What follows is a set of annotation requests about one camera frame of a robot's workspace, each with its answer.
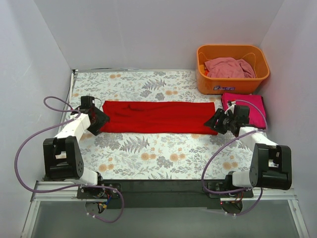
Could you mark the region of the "red t shirt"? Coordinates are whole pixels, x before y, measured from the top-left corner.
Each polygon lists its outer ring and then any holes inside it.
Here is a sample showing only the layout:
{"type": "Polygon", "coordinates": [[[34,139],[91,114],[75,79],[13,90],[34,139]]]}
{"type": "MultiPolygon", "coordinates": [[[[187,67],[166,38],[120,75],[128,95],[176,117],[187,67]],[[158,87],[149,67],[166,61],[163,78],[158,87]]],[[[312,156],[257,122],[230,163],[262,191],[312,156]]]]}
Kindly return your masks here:
{"type": "Polygon", "coordinates": [[[215,113],[214,103],[105,101],[107,133],[193,133],[217,135],[205,126],[215,113]]]}

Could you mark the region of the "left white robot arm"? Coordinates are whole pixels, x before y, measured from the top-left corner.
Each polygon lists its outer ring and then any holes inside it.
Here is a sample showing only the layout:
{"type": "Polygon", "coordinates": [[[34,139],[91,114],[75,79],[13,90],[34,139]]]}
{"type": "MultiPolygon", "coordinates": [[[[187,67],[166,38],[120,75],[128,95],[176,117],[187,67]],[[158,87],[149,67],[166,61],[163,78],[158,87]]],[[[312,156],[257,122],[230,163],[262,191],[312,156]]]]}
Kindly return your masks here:
{"type": "Polygon", "coordinates": [[[95,97],[82,96],[81,104],[71,112],[68,123],[54,138],[43,142],[46,178],[49,181],[66,180],[80,185],[100,185],[100,173],[84,166],[79,141],[85,131],[94,136],[110,121],[95,106],[95,97]]]}

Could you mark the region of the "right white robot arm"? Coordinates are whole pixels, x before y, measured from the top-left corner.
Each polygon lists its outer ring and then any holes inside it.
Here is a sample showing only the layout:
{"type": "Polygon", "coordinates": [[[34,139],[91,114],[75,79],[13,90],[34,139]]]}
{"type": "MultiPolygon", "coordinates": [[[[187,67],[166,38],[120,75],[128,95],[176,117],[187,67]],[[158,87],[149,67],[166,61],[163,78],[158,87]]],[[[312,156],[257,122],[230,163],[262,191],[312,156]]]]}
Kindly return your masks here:
{"type": "Polygon", "coordinates": [[[205,126],[220,134],[230,131],[252,151],[250,169],[230,172],[224,180],[224,190],[213,191],[201,181],[203,191],[209,194],[240,193],[254,187],[289,190],[292,185],[291,149],[269,140],[262,129],[250,124],[250,108],[229,102],[227,110],[217,109],[205,126]]]}

